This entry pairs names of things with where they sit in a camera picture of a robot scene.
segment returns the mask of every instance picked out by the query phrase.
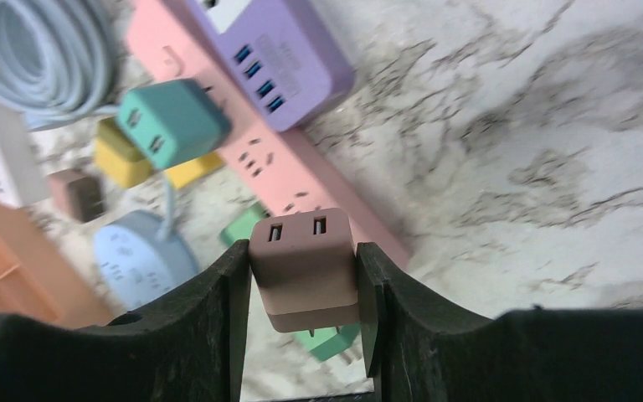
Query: pink power strip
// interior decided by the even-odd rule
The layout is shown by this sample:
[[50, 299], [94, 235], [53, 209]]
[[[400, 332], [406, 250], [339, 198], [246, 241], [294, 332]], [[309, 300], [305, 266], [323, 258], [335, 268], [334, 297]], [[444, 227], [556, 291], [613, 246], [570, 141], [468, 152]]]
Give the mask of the pink power strip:
[[205, 49], [183, 0], [136, 0], [126, 35], [130, 51], [154, 80], [194, 78], [233, 122], [218, 154], [273, 215], [341, 208], [356, 242], [376, 242], [401, 268], [409, 253], [314, 148], [304, 132], [272, 131]]

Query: blue round device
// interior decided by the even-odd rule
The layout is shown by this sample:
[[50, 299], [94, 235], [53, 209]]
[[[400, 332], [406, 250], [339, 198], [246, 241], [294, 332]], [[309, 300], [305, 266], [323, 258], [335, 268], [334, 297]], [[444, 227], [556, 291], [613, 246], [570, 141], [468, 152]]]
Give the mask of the blue round device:
[[198, 263], [176, 232], [157, 238], [162, 220], [134, 211], [95, 234], [100, 273], [128, 310], [151, 302], [198, 274]]

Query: green block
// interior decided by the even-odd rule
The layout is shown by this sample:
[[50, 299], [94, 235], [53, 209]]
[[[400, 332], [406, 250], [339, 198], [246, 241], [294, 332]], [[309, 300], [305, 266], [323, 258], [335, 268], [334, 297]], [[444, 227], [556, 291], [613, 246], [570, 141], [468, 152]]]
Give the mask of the green block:
[[323, 362], [350, 348], [361, 332], [361, 324], [345, 325], [340, 329], [339, 332], [336, 328], [315, 329], [314, 336], [309, 331], [299, 331], [295, 332], [295, 338], [312, 356]]
[[195, 80], [135, 88], [122, 98], [116, 123], [157, 170], [214, 151], [231, 124]]
[[225, 229], [220, 232], [220, 241], [222, 241], [226, 247], [230, 247], [238, 240], [249, 239], [250, 235], [253, 234], [255, 224], [269, 216], [262, 204], [253, 204], [236, 218], [233, 223], [226, 226]]

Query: yellow block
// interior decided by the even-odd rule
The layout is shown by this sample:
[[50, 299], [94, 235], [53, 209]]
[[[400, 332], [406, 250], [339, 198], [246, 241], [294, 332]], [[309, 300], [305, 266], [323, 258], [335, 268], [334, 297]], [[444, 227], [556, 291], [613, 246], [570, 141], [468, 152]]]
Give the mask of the yellow block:
[[152, 165], [120, 131], [114, 118], [98, 123], [95, 165], [121, 188], [144, 183], [152, 175]]
[[165, 172], [176, 190], [191, 184], [197, 178], [208, 176], [223, 166], [223, 159], [217, 153], [211, 152], [202, 157], [190, 160], [180, 165], [170, 167]]

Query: coiled cable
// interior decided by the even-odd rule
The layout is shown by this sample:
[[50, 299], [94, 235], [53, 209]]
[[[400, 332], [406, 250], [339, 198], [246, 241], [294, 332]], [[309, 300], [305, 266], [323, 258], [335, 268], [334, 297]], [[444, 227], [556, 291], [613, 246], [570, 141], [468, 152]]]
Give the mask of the coiled cable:
[[0, 102], [31, 130], [64, 126], [103, 104], [117, 71], [116, 39], [99, 0], [0, 0]]

